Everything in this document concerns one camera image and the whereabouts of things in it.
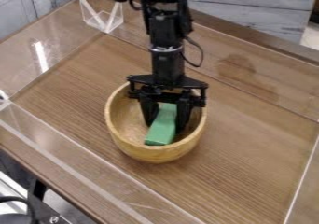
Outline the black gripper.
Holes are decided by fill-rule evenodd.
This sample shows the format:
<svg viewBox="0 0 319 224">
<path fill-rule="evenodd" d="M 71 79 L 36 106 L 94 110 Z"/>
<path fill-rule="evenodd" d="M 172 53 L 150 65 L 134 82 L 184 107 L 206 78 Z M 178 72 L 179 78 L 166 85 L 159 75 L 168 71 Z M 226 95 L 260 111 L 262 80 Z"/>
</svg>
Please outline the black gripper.
<svg viewBox="0 0 319 224">
<path fill-rule="evenodd" d="M 135 88 L 135 84 L 139 83 L 147 87 L 147 95 L 158 97 L 160 102 L 178 102 L 176 127 L 178 133 L 180 133 L 190 121 L 192 106 L 206 106 L 206 90 L 208 89 L 208 84 L 186 76 L 182 49 L 172 52 L 152 50 L 151 58 L 152 73 L 150 75 L 130 75 L 127 77 L 131 86 L 130 96 L 131 98 L 136 98 L 142 93 L 142 90 Z M 170 95 L 164 92 L 164 90 L 172 91 L 174 89 L 182 89 L 183 91 L 196 89 L 200 90 L 200 95 L 191 95 L 188 97 L 190 101 L 187 99 L 178 101 L 182 94 Z M 151 126 L 160 111 L 159 103 L 150 97 L 142 97 L 140 110 L 146 125 Z"/>
</svg>

